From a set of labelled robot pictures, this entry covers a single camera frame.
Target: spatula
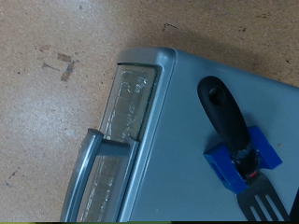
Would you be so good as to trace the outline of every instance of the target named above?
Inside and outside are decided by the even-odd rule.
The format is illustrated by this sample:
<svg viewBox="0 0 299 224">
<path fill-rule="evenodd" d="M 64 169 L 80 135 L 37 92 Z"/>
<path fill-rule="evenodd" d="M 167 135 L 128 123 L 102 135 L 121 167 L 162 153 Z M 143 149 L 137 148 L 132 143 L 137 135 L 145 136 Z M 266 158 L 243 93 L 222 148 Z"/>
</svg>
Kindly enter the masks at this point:
<svg viewBox="0 0 299 224">
<path fill-rule="evenodd" d="M 271 182 L 259 171 L 256 150 L 233 95 L 217 77 L 203 78 L 197 93 L 209 120 L 228 148 L 235 169 L 249 186 L 236 195 L 247 220 L 290 220 Z"/>
</svg>

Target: blue plastic holder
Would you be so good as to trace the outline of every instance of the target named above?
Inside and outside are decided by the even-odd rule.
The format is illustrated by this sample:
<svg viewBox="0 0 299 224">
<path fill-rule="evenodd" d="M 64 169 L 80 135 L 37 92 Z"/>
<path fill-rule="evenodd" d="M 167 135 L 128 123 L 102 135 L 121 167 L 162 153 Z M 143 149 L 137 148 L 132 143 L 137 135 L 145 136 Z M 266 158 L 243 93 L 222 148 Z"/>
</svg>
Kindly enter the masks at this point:
<svg viewBox="0 0 299 224">
<path fill-rule="evenodd" d="M 257 126 L 249 128 L 251 142 L 257 152 L 260 169 L 273 170 L 282 163 L 279 155 L 270 145 Z M 235 194 L 241 193 L 248 187 L 240 173 L 235 169 L 227 147 L 221 143 L 204 154 L 224 187 Z"/>
</svg>

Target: slotted spatula head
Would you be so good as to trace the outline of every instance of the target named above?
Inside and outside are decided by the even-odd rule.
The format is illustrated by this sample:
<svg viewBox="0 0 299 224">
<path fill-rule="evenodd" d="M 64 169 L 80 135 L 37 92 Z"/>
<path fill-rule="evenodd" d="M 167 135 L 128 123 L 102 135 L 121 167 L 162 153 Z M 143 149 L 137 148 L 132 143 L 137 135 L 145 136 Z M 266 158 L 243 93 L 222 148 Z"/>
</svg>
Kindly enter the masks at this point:
<svg viewBox="0 0 299 224">
<path fill-rule="evenodd" d="M 237 194 L 236 198 L 248 221 L 290 221 L 271 182 L 261 172 L 250 180 L 249 187 Z"/>
</svg>

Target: black spatula handle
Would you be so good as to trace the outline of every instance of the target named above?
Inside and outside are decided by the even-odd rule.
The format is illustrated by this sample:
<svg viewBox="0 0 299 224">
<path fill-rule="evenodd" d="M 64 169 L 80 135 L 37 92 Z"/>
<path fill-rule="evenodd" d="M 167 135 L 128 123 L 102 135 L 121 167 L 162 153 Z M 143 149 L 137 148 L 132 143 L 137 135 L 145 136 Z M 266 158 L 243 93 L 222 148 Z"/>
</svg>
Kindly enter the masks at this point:
<svg viewBox="0 0 299 224">
<path fill-rule="evenodd" d="M 206 114 L 230 151 L 231 158 L 242 175 L 257 167 L 255 150 L 242 113 L 233 95 L 217 77 L 203 78 L 197 87 L 199 99 Z"/>
</svg>

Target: beige countertop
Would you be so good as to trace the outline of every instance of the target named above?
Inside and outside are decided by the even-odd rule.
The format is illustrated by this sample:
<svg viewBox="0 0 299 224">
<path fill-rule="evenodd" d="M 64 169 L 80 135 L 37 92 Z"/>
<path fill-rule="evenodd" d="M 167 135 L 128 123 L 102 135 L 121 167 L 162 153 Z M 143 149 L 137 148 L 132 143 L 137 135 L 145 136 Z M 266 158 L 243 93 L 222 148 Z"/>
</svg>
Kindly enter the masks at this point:
<svg viewBox="0 0 299 224">
<path fill-rule="evenodd" d="M 299 87 L 298 12 L 297 0 L 0 0 L 0 220 L 59 220 L 121 50 L 182 49 Z"/>
</svg>

